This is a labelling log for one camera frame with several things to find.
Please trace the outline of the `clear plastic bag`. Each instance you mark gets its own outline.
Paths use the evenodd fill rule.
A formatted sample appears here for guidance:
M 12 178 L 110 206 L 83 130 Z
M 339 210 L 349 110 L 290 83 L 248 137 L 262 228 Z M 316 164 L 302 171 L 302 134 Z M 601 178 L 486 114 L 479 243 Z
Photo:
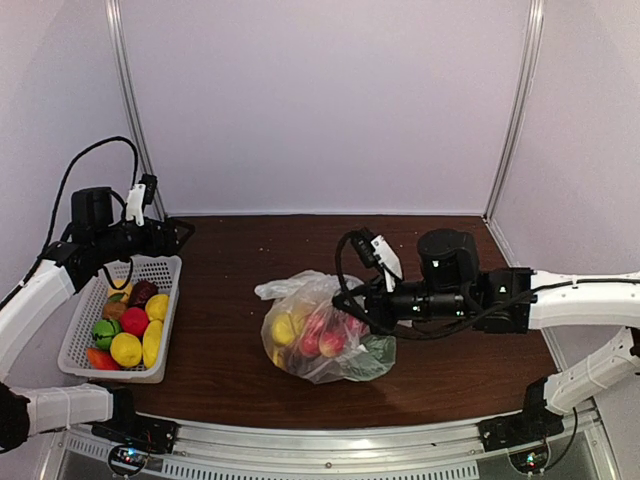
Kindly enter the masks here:
M 306 270 L 255 287 L 271 308 L 261 339 L 265 353 L 280 370 L 313 384 L 340 380 L 368 382 L 396 363 L 396 339 L 373 334 L 369 326 L 336 309 L 335 275 Z

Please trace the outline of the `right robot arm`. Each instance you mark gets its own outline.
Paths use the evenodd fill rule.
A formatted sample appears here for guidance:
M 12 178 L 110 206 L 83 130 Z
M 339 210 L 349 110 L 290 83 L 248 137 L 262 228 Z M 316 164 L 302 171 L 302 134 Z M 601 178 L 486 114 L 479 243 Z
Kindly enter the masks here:
M 615 326 L 603 347 L 557 374 L 530 384 L 522 410 L 483 425 L 530 442 L 550 433 L 582 401 L 639 370 L 639 275 L 555 274 L 525 267 L 483 271 L 474 236 L 438 229 L 417 241 L 422 278 L 405 280 L 385 238 L 367 228 L 337 243 L 335 308 L 376 334 L 435 341 L 467 329 L 526 334 L 559 326 Z

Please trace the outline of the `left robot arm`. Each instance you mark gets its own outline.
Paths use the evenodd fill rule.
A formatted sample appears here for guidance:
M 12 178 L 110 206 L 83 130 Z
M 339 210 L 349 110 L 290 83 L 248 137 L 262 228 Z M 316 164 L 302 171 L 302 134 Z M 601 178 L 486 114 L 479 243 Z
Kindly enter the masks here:
M 124 219 L 113 225 L 69 226 L 68 242 L 44 248 L 34 274 L 1 304 L 1 375 L 6 377 L 20 352 L 46 320 L 80 292 L 107 264 L 136 256 L 172 257 L 195 232 L 179 219 L 163 221 L 143 214 L 145 188 L 136 185 Z M 1 387 L 1 450 L 16 449 L 33 435 L 76 424 L 103 423 L 123 444 L 144 433 L 131 393 L 92 383 L 33 390 Z

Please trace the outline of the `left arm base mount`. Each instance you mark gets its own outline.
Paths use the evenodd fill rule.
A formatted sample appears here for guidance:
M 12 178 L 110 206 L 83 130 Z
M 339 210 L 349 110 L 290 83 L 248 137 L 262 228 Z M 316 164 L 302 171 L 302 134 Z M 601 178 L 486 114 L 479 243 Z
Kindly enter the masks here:
M 179 429 L 175 421 L 138 413 L 133 393 L 128 388 L 108 388 L 107 391 L 113 401 L 112 416 L 90 423 L 94 436 L 151 454 L 173 452 Z

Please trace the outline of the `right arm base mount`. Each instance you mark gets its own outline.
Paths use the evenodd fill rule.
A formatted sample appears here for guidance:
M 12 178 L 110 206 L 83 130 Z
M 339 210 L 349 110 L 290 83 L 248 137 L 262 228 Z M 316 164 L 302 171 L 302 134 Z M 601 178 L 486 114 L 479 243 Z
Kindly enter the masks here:
M 485 452 L 542 441 L 564 432 L 563 416 L 547 408 L 544 398 L 547 381 L 547 378 L 541 378 L 527 387 L 519 413 L 476 424 Z

